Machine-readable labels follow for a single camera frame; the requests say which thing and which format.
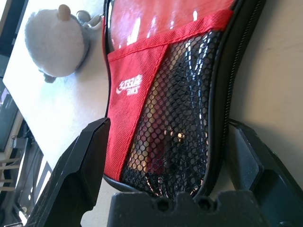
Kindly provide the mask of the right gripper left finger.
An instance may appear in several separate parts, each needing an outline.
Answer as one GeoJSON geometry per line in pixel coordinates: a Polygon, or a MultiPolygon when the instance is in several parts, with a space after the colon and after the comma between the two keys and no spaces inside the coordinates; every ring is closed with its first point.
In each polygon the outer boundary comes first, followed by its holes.
{"type": "Polygon", "coordinates": [[[97,203],[110,124],[109,118],[89,123],[61,155],[26,226],[80,226],[97,203]]]}

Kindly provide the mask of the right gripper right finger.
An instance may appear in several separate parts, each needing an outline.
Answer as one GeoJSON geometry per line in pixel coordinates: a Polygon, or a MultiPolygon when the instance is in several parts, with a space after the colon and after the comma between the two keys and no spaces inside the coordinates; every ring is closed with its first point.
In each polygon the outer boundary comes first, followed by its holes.
{"type": "Polygon", "coordinates": [[[273,227],[303,225],[303,191],[278,156],[247,125],[229,121],[228,169],[236,190],[253,192],[273,227]]]}

